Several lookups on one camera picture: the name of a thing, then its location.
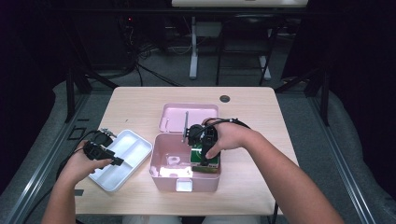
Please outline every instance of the pink box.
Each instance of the pink box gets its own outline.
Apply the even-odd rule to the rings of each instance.
[[[201,124],[204,119],[218,118],[216,105],[166,104],[160,121],[160,131],[151,154],[150,174],[155,185],[163,191],[212,192],[216,191],[221,164],[215,174],[193,172],[190,165],[191,147],[183,143],[186,112],[187,127]]]

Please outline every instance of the table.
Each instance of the table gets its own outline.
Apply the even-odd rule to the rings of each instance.
[[[231,101],[222,103],[221,95]],[[298,164],[275,93],[264,87],[119,87],[99,128],[117,134],[129,129],[154,144],[167,103],[215,104],[221,118],[238,118],[267,137]],[[221,153],[222,173],[215,192],[159,191],[147,159],[116,192],[106,192],[88,177],[76,189],[77,214],[107,215],[262,215],[273,214],[275,200],[248,153]]]
[[[173,7],[267,7],[267,8],[304,8],[308,0],[172,0]],[[210,29],[212,30],[211,35],[213,35],[213,22],[210,24]],[[190,65],[190,79],[197,78],[197,68],[198,68],[198,50],[197,50],[197,23],[195,17],[191,20],[191,65]],[[260,57],[261,66],[265,65],[265,57]],[[270,80],[271,75],[269,69],[264,74],[265,80]]]

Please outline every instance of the hand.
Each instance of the hand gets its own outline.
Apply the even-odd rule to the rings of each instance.
[[[215,119],[210,120],[207,124],[215,122]],[[238,124],[223,122],[215,125],[218,131],[217,143],[206,153],[206,157],[211,159],[215,157],[223,149],[235,149],[245,147],[245,137],[247,134],[255,133],[255,131],[243,127]]]
[[[75,186],[80,180],[93,174],[95,169],[105,167],[112,162],[111,159],[99,161],[88,159],[82,149],[86,143],[87,141],[84,140],[78,144],[75,154],[70,157],[58,179]]]

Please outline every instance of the box handle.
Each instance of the box handle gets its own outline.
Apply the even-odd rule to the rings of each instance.
[[[177,192],[192,192],[192,180],[189,178],[179,178],[176,181]]]

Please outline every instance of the black chair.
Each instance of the black chair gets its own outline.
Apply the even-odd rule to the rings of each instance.
[[[265,71],[271,58],[278,31],[283,27],[285,20],[277,15],[236,15],[223,22],[219,34],[218,70],[216,85],[219,85],[220,69],[261,69],[260,85],[263,82]],[[258,62],[261,56],[265,57],[265,65],[241,66],[235,64],[221,65],[226,54],[256,55]]]

